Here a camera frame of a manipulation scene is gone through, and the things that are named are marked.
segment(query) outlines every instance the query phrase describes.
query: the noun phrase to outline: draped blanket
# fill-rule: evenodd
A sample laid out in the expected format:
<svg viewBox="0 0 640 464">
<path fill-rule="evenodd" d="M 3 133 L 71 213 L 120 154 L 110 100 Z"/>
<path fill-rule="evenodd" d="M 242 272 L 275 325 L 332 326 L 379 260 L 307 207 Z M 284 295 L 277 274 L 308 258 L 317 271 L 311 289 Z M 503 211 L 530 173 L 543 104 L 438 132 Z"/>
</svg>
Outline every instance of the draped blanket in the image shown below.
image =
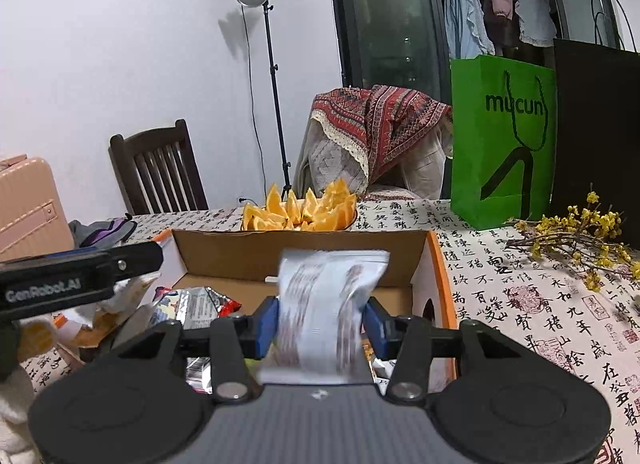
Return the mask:
<svg viewBox="0 0 640 464">
<path fill-rule="evenodd" d="M 334 89 L 318 94 L 311 108 L 311 119 L 326 137 L 360 165 L 363 183 L 351 188 L 358 192 L 399 163 L 450 114 L 450 105 L 417 90 L 388 85 Z"/>
</svg>

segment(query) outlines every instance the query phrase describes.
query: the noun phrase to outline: tripod pole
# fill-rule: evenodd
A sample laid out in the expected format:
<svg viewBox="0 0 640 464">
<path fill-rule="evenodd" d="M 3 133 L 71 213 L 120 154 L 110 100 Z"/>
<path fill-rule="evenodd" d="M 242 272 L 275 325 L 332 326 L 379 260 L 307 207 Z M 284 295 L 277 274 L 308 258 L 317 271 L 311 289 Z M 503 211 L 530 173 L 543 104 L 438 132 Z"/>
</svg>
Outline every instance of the tripod pole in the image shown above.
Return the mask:
<svg viewBox="0 0 640 464">
<path fill-rule="evenodd" d="M 287 161 L 287 153 L 284 148 L 284 135 L 282 133 L 282 118 L 280 116 L 280 101 L 278 100 L 278 85 L 276 84 L 276 71 L 278 66 L 273 63 L 273 48 L 271 47 L 271 29 L 269 27 L 269 11 L 273 9 L 273 6 L 269 6 L 267 0 L 263 5 L 264 9 L 264 24 L 267 28 L 267 47 L 269 48 L 269 62 L 271 65 L 271 86 L 273 86 L 273 103 L 276 107 L 276 123 L 278 124 L 278 138 L 280 139 L 280 155 L 282 156 L 282 171 L 284 173 L 284 188 L 282 189 L 282 200 L 287 198 L 287 194 L 291 189 L 291 183 L 289 182 L 289 167 L 291 163 Z"/>
</svg>

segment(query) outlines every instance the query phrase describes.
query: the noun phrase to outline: green paper bag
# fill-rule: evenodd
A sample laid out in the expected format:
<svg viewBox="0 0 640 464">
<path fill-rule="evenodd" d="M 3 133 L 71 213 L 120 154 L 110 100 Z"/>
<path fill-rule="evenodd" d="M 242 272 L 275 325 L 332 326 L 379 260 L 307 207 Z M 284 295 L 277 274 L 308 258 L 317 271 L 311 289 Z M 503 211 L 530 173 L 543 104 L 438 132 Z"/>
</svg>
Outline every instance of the green paper bag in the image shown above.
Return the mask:
<svg viewBox="0 0 640 464">
<path fill-rule="evenodd" d="M 499 56 L 451 62 L 451 208 L 476 229 L 549 206 L 556 152 L 556 73 Z"/>
</svg>

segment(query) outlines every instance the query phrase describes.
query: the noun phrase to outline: dark brown chair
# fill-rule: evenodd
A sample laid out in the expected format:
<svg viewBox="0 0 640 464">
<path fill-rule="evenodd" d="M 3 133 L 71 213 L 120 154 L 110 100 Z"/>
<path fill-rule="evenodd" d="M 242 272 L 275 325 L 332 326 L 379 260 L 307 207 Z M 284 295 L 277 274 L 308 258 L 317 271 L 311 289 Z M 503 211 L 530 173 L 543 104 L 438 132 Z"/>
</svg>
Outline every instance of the dark brown chair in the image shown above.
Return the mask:
<svg viewBox="0 0 640 464">
<path fill-rule="evenodd" d="M 118 134 L 110 144 L 114 168 L 135 215 L 209 208 L 185 120 L 127 139 Z"/>
</svg>

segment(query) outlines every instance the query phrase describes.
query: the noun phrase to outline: light blue garment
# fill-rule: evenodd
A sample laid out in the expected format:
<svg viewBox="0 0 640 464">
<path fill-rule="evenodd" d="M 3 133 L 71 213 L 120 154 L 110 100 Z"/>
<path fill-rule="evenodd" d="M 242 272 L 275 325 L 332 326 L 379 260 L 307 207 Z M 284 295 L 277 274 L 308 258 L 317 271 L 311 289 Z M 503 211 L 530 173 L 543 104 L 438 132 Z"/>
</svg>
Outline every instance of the light blue garment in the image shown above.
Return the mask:
<svg viewBox="0 0 640 464">
<path fill-rule="evenodd" d="M 444 23 L 450 58 L 495 54 L 484 27 L 480 0 L 444 0 Z"/>
</svg>

